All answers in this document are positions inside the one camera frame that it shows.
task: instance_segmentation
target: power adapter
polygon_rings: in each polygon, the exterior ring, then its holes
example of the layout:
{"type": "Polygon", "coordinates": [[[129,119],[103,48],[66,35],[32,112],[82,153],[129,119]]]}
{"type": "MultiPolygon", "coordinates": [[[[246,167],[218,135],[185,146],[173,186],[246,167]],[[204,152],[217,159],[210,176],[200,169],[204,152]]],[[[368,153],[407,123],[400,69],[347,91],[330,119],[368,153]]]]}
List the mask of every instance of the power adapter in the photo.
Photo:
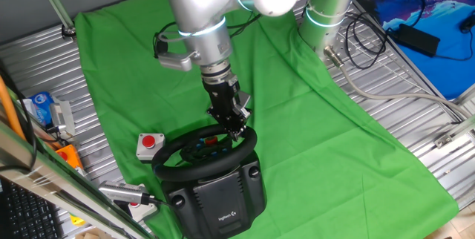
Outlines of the power adapter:
{"type": "Polygon", "coordinates": [[[429,57],[437,54],[440,39],[406,24],[400,24],[399,30],[391,36],[400,45],[429,57]]]}

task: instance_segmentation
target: keyboard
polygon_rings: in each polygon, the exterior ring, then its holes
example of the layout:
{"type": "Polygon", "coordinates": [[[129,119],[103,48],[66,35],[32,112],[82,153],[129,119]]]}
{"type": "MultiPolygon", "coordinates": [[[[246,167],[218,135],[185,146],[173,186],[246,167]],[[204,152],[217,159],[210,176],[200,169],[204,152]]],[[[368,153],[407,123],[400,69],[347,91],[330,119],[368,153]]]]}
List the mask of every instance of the keyboard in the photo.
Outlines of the keyboard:
{"type": "Polygon", "coordinates": [[[0,238],[61,238],[55,206],[15,183],[1,179],[0,238]]]}

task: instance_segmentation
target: orange object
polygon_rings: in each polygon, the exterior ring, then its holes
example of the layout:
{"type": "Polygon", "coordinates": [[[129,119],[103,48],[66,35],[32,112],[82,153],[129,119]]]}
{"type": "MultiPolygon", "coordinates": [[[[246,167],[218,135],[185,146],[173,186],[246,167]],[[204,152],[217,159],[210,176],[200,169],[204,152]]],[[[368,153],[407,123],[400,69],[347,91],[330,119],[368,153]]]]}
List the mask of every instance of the orange object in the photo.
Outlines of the orange object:
{"type": "Polygon", "coordinates": [[[56,151],[56,153],[62,157],[70,166],[73,168],[80,167],[84,169],[82,166],[81,160],[79,155],[77,154],[76,148],[73,145],[68,145],[56,151]]]}
{"type": "Polygon", "coordinates": [[[22,127],[20,126],[20,121],[18,120],[18,116],[16,115],[15,105],[13,105],[12,98],[8,93],[7,86],[3,81],[2,77],[0,76],[0,100],[3,104],[3,108],[5,109],[5,113],[7,113],[8,122],[10,123],[10,127],[15,131],[18,136],[20,136],[23,140],[27,140],[23,134],[22,127]]]}

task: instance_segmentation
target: emergency stop button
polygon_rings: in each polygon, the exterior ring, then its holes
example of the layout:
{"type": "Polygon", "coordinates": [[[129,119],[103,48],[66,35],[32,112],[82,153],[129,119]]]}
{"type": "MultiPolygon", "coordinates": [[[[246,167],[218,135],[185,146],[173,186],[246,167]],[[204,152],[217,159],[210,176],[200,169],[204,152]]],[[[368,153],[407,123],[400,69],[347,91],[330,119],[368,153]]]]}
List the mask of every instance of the emergency stop button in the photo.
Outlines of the emergency stop button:
{"type": "Polygon", "coordinates": [[[148,149],[152,149],[155,146],[155,138],[151,135],[143,137],[142,145],[148,149]]]}

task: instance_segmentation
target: metal floor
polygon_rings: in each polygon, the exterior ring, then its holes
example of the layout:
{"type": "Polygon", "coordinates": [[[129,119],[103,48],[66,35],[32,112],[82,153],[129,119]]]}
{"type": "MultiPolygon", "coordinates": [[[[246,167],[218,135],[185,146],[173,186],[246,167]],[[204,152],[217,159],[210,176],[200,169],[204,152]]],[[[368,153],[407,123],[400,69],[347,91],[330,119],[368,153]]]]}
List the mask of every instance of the metal floor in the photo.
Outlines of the metal floor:
{"type": "MultiPolygon", "coordinates": [[[[365,44],[377,45],[377,38],[365,26],[359,25],[356,30],[361,38],[365,38],[365,44]]],[[[343,35],[344,29],[339,36],[343,38],[343,35]]],[[[371,55],[355,46],[351,48],[357,63],[370,63],[371,55]]],[[[48,91],[61,100],[71,102],[76,137],[81,145],[79,156],[93,182],[123,181],[88,92],[77,43],[72,39],[63,39],[60,26],[0,46],[0,59],[25,96],[48,91]]],[[[424,92],[429,89],[424,83],[424,80],[428,82],[427,79],[418,77],[418,71],[411,68],[412,62],[405,62],[393,49],[381,55],[371,69],[360,71],[349,62],[345,65],[355,83],[373,94],[424,92]]],[[[475,186],[475,145],[471,138],[462,136],[441,149],[433,143],[454,127],[454,120],[445,108],[425,99],[365,99],[354,93],[337,68],[333,65],[328,65],[328,68],[336,84],[419,158],[457,200],[460,208],[475,200],[472,190],[475,186]]],[[[475,113],[474,93],[460,99],[471,113],[475,113]]],[[[67,212],[59,209],[58,214],[63,222],[65,238],[73,237],[82,229],[72,225],[67,212]]]]}

